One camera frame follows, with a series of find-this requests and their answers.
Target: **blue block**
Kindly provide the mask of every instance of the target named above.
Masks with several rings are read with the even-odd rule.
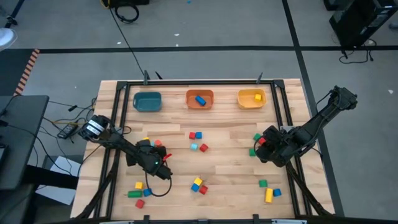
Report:
[[[197,184],[193,184],[192,187],[191,187],[191,189],[192,189],[194,192],[198,192],[199,186],[197,186]]]
[[[198,144],[192,143],[191,149],[192,150],[197,150],[198,149]]]
[[[278,197],[281,195],[282,195],[282,192],[280,191],[280,189],[274,189],[274,197]]]
[[[150,195],[152,195],[152,190],[151,190],[151,189],[145,189],[145,190],[144,190],[144,196],[145,196],[145,197],[148,197],[148,196],[150,196]]]
[[[205,105],[206,105],[206,101],[205,101],[202,97],[197,96],[197,97],[195,97],[195,99],[197,100],[197,102],[198,102],[200,105],[202,105],[202,106],[205,106]]]
[[[201,139],[201,132],[197,132],[196,138]]]

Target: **toy block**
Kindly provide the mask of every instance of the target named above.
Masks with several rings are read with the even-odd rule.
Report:
[[[267,203],[272,203],[273,191],[274,190],[272,190],[272,189],[266,190],[266,202]]]
[[[197,150],[198,149],[198,144],[192,143],[191,149],[192,150]]]
[[[132,190],[127,193],[127,197],[142,197],[142,191],[140,190]]]
[[[189,133],[189,138],[190,139],[195,139],[196,133]]]
[[[254,96],[254,101],[260,102],[260,101],[261,101],[261,95],[260,95],[260,94],[256,94],[256,95]]]
[[[209,147],[208,147],[206,144],[202,144],[202,145],[200,146],[199,149],[200,149],[202,152],[205,152],[208,148],[209,148]]]
[[[260,145],[264,144],[265,142],[266,142],[266,140],[265,140],[264,138],[260,138],[260,139],[259,139],[259,144],[260,144]]]
[[[162,142],[160,140],[155,141],[155,146],[162,146]]]
[[[197,139],[201,139],[201,132],[199,131],[199,132],[197,132],[197,134],[196,134],[196,138]]]
[[[282,195],[282,192],[280,191],[280,189],[274,189],[274,197],[278,197],[281,195]]]
[[[249,149],[249,156],[256,156],[254,149]]]
[[[144,190],[144,196],[145,196],[145,197],[148,197],[148,196],[150,196],[150,195],[152,195],[152,190],[151,190],[151,189],[145,189],[145,190]]]
[[[260,187],[268,187],[267,180],[259,180],[259,186]]]
[[[261,138],[261,134],[257,133],[254,135],[253,140],[257,141],[260,138]]]
[[[207,189],[208,189],[208,187],[202,185],[202,186],[200,187],[199,192],[200,192],[201,194],[205,195],[206,192],[207,192]]]
[[[144,204],[145,204],[145,202],[144,202],[143,200],[139,199],[139,200],[136,202],[136,207],[137,207],[137,208],[143,208]]]
[[[140,189],[140,190],[142,190],[144,188],[144,183],[142,183],[142,182],[136,182],[136,189]]]
[[[206,101],[200,96],[195,97],[195,100],[202,106],[206,105]]]
[[[197,186],[200,186],[202,183],[201,178],[197,177],[194,181],[193,181]]]
[[[198,186],[198,185],[196,185],[196,184],[192,184],[192,187],[191,187],[191,189],[192,189],[194,192],[198,192],[198,190],[199,190],[199,186]]]

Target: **wooden table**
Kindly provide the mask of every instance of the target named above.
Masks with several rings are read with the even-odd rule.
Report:
[[[285,89],[289,100],[294,125],[301,125],[310,118],[303,88],[299,79],[286,79]],[[99,88],[95,114],[111,117],[117,81],[102,81]],[[237,92],[245,88],[263,88],[267,104],[258,110],[241,110],[237,105]],[[211,110],[188,110],[185,93],[189,89],[211,89],[215,103]],[[132,107],[134,94],[139,91],[159,91],[162,94],[162,110],[157,113],[139,113]],[[279,102],[282,102],[278,91]],[[284,125],[286,117],[280,106]],[[121,117],[118,108],[116,124]],[[270,125],[277,126],[275,108],[270,85],[175,85],[175,86],[132,86],[127,107],[126,126],[132,133],[125,138],[132,143],[144,137],[160,139],[172,157],[169,167],[174,173],[173,187],[165,197],[144,197],[143,209],[135,207],[136,198],[127,198],[127,192],[134,190],[136,181],[145,182],[139,166],[128,167],[122,152],[114,196],[112,220],[142,220],[150,215],[151,220],[181,219],[248,219],[253,214],[260,218],[294,217],[292,201],[285,168],[273,163],[263,164],[256,157],[249,157],[255,133],[262,133]],[[202,140],[190,140],[191,131],[201,131]],[[205,143],[209,149],[203,153],[192,151],[191,143]],[[85,157],[97,147],[88,143]],[[98,149],[81,168],[71,217],[78,215],[90,201],[98,188],[104,150]],[[318,201],[329,211],[333,205],[326,183],[320,156],[311,150],[302,158],[305,180]],[[195,177],[201,177],[208,186],[206,195],[190,190]],[[280,188],[282,196],[274,198],[271,204],[264,203],[264,188],[258,180],[266,179],[270,188]],[[149,184],[156,194],[164,193],[168,180],[149,177]],[[304,214],[302,195],[297,191],[300,211]],[[105,214],[108,193],[103,197]]]

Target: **floor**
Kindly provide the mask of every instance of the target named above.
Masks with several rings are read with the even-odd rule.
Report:
[[[10,2],[16,5],[17,1],[7,2],[11,12],[15,6]],[[375,50],[373,62],[344,65],[338,61],[339,50],[305,50],[303,61],[299,61],[294,51],[299,47],[290,35],[283,2],[290,7],[300,46],[338,45],[328,23],[332,12],[325,10],[322,0],[192,0],[190,4],[186,0],[153,0],[139,6],[137,22],[119,24],[131,47],[147,47],[136,55],[152,77],[155,71],[167,79],[256,78],[264,72],[263,78],[301,78],[309,101],[319,100],[335,85],[358,94],[357,108],[339,114],[324,129],[344,214],[398,220],[398,51]],[[19,38],[12,48],[43,52],[25,95],[48,95],[53,101],[88,106],[101,80],[142,78],[111,14],[97,1],[25,1],[16,19],[19,25],[13,29]],[[372,36],[378,45],[398,45],[398,32],[388,29],[394,21],[398,21],[398,14]],[[185,48],[201,46],[280,48]],[[125,51],[110,52],[113,48]],[[46,54],[44,49],[52,50]],[[78,52],[76,49],[95,50],[63,53]],[[364,58],[365,52],[359,51],[349,59]],[[50,104],[45,115],[59,119],[77,114],[67,109]],[[43,126],[56,133],[51,125]],[[54,139],[43,134],[39,137],[50,155],[62,155]],[[86,143],[78,137],[74,142],[60,141],[60,145],[66,154],[82,157]],[[40,161],[43,158],[39,150]],[[45,222],[49,211],[53,207],[41,209],[37,223]],[[57,212],[60,219],[68,213],[65,207]]]

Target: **yellow block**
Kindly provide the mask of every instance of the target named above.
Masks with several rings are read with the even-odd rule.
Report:
[[[260,95],[260,94],[256,94],[256,95],[254,96],[254,101],[260,102],[260,101],[261,101],[261,95]]]
[[[144,188],[144,183],[142,182],[136,182],[136,189],[142,190]]]
[[[274,190],[267,188],[266,190],[266,202],[272,203],[272,198],[274,196]]]
[[[194,181],[194,183],[195,183],[197,186],[200,186],[200,185],[201,185],[201,182],[202,182],[202,180],[201,180],[201,178],[199,178],[199,177],[197,177],[197,178],[195,179],[195,181]]]

